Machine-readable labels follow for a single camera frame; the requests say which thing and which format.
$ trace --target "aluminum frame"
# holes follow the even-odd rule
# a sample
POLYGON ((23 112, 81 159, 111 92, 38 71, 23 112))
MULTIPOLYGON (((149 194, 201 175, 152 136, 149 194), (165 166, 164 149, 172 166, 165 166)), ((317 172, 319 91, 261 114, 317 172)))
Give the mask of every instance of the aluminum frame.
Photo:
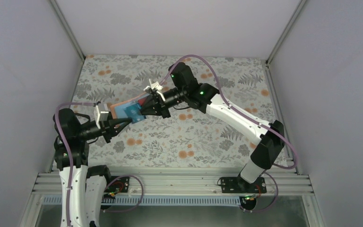
POLYGON ((56 2, 56 0, 48 0, 48 2, 50 3, 53 11, 55 12, 56 17, 62 24, 63 30, 66 32, 66 35, 68 36, 69 41, 73 45, 74 50, 77 52, 79 58, 84 63, 85 55, 84 55, 83 51, 81 50, 81 47, 78 44, 76 37, 74 36, 73 32, 71 31, 70 26, 67 23, 65 16, 63 15, 58 3, 56 2))
MULTIPOLYGON (((162 168, 162 167, 116 167, 109 166, 112 175, 132 174, 139 177, 144 184, 145 195, 161 196, 216 196, 235 197, 247 194, 227 194, 221 192, 217 181, 222 176, 236 176, 239 168, 162 168)), ((324 227, 322 217, 315 199, 311 181, 307 175, 298 175, 296 170, 285 170, 273 167, 267 171, 279 187, 279 195, 302 196, 305 212, 310 227, 324 227)), ((274 196, 275 185, 265 177, 268 192, 263 196, 274 196)), ((26 207, 20 226, 33 227, 38 223, 45 195, 60 195, 59 172, 40 173, 26 207)), ((140 195, 138 182, 130 179, 129 192, 124 196, 140 195)))
POLYGON ((267 64, 270 64, 277 51, 279 50, 280 46, 282 45, 283 41, 286 39, 287 35, 289 34, 291 28, 293 27, 294 23, 296 22, 296 20, 298 19, 299 15, 301 14, 301 12, 304 9, 305 4, 307 3, 307 0, 301 0, 298 4, 297 7, 294 11, 294 13, 292 14, 289 22, 287 23, 285 29, 283 30, 281 36, 279 37, 279 39, 277 40, 275 46, 273 47, 268 59, 267 59, 267 64))
MULTIPOLYGON (((261 64, 262 64, 262 68, 264 70, 265 77, 267 80, 266 82, 268 85, 268 89, 270 91, 271 102, 272 102, 273 109, 275 111, 276 118, 281 123, 283 123, 283 125, 285 126, 285 137, 288 141, 291 141, 291 138, 289 137, 289 131, 288 131, 288 128, 286 127, 285 119, 283 117, 282 110, 280 108, 279 99, 277 98, 275 84, 273 83, 272 74, 270 73, 270 69, 269 69, 269 64, 267 64, 267 61, 265 61, 265 60, 261 60, 261 64)), ((285 148, 286 148, 287 157, 293 159, 293 153, 292 153, 290 147, 286 146, 285 148)), ((300 163, 296 167, 296 171, 297 171, 297 174, 301 174, 303 172, 302 167, 300 166, 300 163)))

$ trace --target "white wall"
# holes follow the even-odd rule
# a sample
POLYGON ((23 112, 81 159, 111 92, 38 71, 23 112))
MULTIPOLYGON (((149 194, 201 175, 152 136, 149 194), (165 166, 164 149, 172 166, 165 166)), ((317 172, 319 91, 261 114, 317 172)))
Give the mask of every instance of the white wall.
POLYGON ((0 227, 19 225, 80 67, 48 1, 0 0, 0 227))
POLYGON ((363 226, 363 1, 309 1, 271 73, 327 226, 363 226))
POLYGON ((300 0, 57 0, 84 54, 267 59, 300 0))

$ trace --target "floral pattern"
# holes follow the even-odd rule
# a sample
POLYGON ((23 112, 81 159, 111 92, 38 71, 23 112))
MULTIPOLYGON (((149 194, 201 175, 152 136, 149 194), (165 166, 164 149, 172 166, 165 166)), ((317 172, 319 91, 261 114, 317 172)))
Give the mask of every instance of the floral pattern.
MULTIPOLYGON (((88 55, 73 101, 118 103, 142 93, 159 81, 179 57, 88 55)), ((275 119, 264 71, 259 59, 208 57, 219 74, 223 91, 235 104, 268 121, 275 119)), ((213 74, 198 59, 184 60, 199 82, 215 85, 213 74)), ((169 78, 164 90, 173 88, 169 78)), ((73 106, 93 116, 93 108, 73 106)), ((222 120, 198 110, 170 109, 171 117, 147 116, 131 124, 107 144, 103 138, 90 145, 89 165, 155 167, 243 167, 254 144, 222 120)), ((286 165, 281 152, 276 161, 286 165)))

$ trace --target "wire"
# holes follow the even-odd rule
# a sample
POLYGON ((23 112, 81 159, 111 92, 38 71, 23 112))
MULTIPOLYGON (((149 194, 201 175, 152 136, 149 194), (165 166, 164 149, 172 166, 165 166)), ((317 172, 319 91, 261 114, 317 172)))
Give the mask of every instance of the wire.
POLYGON ((117 181, 117 180, 119 180, 120 178, 122 178, 122 177, 126 177, 126 176, 128 176, 128 177, 133 177, 134 179, 136 179, 137 181, 138 181, 138 183, 140 183, 140 185, 141 185, 141 197, 140 197, 140 199, 139 199, 139 201, 138 201, 138 203, 134 206, 134 207, 132 207, 132 208, 129 208, 129 209, 126 209, 126 210, 103 210, 103 212, 104 213, 106 213, 106 212, 109 212, 109 213, 124 213, 124 212, 128 212, 128 211, 132 211, 132 210, 134 210, 135 208, 137 208, 139 205, 140 205, 140 203, 143 201, 143 197, 144 197, 144 186, 143 186, 143 183, 141 182, 141 180, 140 179, 138 179, 136 176, 134 176, 134 175, 123 175, 123 176, 118 176, 118 177, 116 177, 113 181, 111 181, 106 187, 105 187, 105 190, 109 187, 109 186, 111 186, 115 181, 117 181))
POLYGON ((93 140, 93 141, 91 141, 91 142, 89 142, 89 143, 87 143, 87 144, 92 144, 92 143, 97 142, 97 141, 98 141, 98 138, 99 138, 99 137, 97 137, 95 140, 93 140))
POLYGON ((278 188, 278 186, 277 186, 277 183, 276 183, 276 180, 269 174, 269 173, 264 173, 264 174, 266 174, 266 175, 268 175, 271 179, 272 179, 272 181, 275 183, 275 187, 276 187, 276 192, 275 192, 275 196, 274 196, 274 198, 273 198, 273 200, 272 200, 272 202, 267 206, 267 207, 265 207, 265 208, 263 208, 263 209, 260 209, 260 210, 246 210, 246 209, 244 209, 241 205, 239 206, 240 207, 240 209, 242 209, 243 210, 243 212, 250 212, 250 213, 260 213, 260 212, 263 212, 263 211, 267 211, 267 210, 269 210, 273 205, 275 205, 275 202, 276 202, 276 200, 277 200, 277 198, 278 198, 278 196, 279 196, 279 188, 278 188))
POLYGON ((183 107, 183 108, 173 107, 173 109, 175 109, 175 110, 187 110, 187 109, 190 109, 190 107, 189 106, 186 106, 186 107, 183 107))
POLYGON ((120 184, 119 192, 118 192, 118 193, 122 192, 122 190, 123 190, 123 188, 124 188, 124 184, 123 184, 123 182, 121 182, 121 181, 116 181, 116 182, 115 182, 115 183, 113 183, 113 184, 120 184))
POLYGON ((259 198, 262 195, 261 188, 256 184, 255 184, 255 187, 257 187, 257 189, 258 189, 258 197, 257 198, 259 198))

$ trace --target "purple tube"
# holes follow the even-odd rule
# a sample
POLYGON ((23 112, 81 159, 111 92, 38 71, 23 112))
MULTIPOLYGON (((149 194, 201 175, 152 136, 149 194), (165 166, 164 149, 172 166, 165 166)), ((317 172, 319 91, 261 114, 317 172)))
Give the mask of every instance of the purple tube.
MULTIPOLYGON (((68 179, 68 186, 67 188, 71 187, 71 180, 73 177, 73 155, 71 154, 71 150, 70 150, 70 146, 68 141, 66 140, 65 134, 63 133, 61 124, 59 122, 59 110, 63 107, 63 106, 68 106, 68 105, 87 105, 87 106, 94 106, 93 103, 62 103, 60 104, 55 111, 55 122, 56 122, 56 127, 58 128, 58 132, 60 137, 62 138, 63 144, 65 145, 66 151, 68 153, 69 156, 69 163, 70 163, 70 171, 69 171, 69 179, 68 179)), ((66 194, 66 222, 68 226, 71 226, 70 224, 70 190, 67 190, 67 194, 66 194)))

